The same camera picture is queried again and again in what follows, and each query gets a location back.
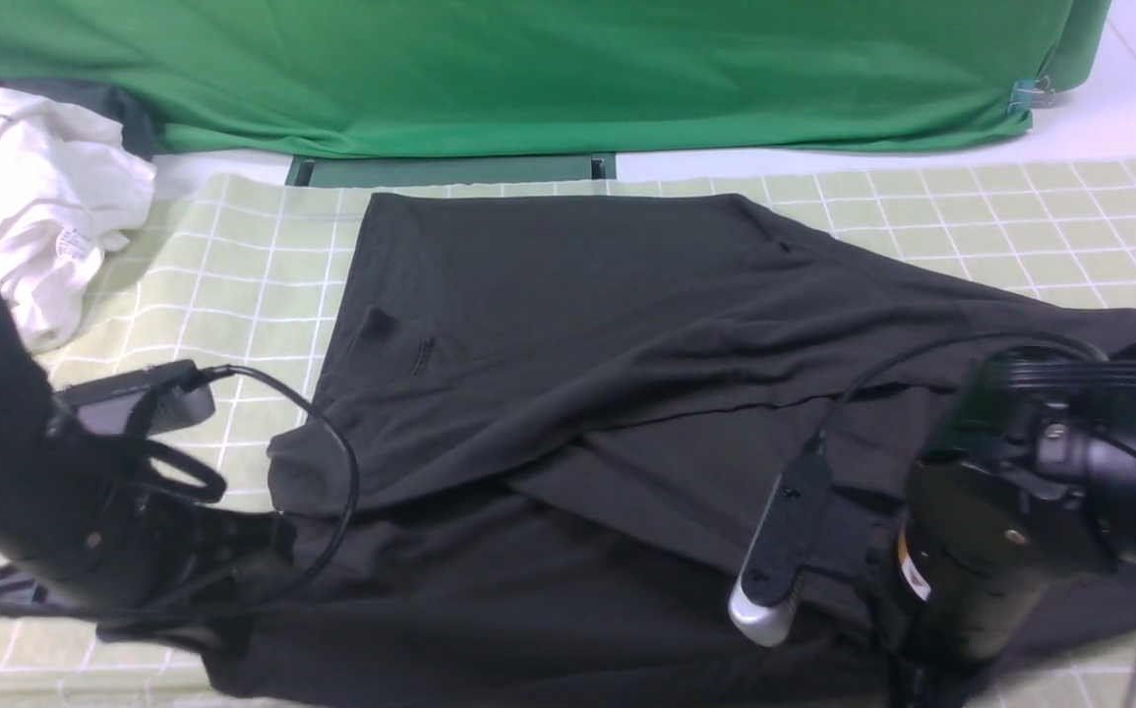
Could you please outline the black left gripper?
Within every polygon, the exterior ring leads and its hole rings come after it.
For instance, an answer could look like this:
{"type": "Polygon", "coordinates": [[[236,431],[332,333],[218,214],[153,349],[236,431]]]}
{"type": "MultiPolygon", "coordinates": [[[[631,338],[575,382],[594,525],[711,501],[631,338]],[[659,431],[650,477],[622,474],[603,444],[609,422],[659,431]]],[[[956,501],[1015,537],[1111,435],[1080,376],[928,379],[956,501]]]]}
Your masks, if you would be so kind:
{"type": "Polygon", "coordinates": [[[293,570],[296,528],[279,513],[217,509],[226,481],[207,463],[144,438],[89,434],[108,463],[130,538],[101,534],[116,561],[144,561],[128,608],[97,622],[103,642],[144,642],[200,655],[244,655],[256,613],[293,570]]]}

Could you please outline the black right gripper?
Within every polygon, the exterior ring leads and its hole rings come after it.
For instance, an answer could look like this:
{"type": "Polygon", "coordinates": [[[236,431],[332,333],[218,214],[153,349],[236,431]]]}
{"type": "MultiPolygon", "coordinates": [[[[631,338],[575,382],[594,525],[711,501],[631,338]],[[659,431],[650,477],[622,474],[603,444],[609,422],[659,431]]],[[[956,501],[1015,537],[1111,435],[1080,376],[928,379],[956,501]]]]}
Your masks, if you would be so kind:
{"type": "Polygon", "coordinates": [[[950,553],[895,499],[832,488],[813,565],[864,601],[888,707],[967,707],[999,677],[1021,588],[950,553]]]}

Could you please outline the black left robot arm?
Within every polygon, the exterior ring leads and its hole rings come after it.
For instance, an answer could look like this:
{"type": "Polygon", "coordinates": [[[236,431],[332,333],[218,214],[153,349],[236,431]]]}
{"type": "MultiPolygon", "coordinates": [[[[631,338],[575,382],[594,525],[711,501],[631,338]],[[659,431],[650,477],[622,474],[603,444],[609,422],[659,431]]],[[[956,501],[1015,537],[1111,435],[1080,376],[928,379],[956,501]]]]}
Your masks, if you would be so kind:
{"type": "Polygon", "coordinates": [[[212,381],[176,360],[55,390],[0,295],[0,619],[247,653],[296,533],[220,509],[225,478],[159,442],[212,416],[212,381]]]}

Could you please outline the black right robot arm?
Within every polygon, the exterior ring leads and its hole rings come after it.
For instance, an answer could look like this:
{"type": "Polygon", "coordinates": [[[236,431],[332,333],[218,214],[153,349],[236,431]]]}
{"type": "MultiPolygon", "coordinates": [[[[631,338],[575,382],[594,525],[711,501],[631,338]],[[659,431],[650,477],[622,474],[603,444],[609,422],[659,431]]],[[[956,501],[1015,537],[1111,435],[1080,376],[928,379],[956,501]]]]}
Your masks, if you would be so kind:
{"type": "Polygon", "coordinates": [[[833,483],[829,428],[883,373],[861,373],[772,489],[730,618],[760,641],[790,626],[807,576],[855,588],[886,659],[891,707],[964,707],[995,678],[1049,588],[1136,567],[1136,359],[1006,330],[964,369],[953,406],[911,457],[900,501],[833,483]]]}

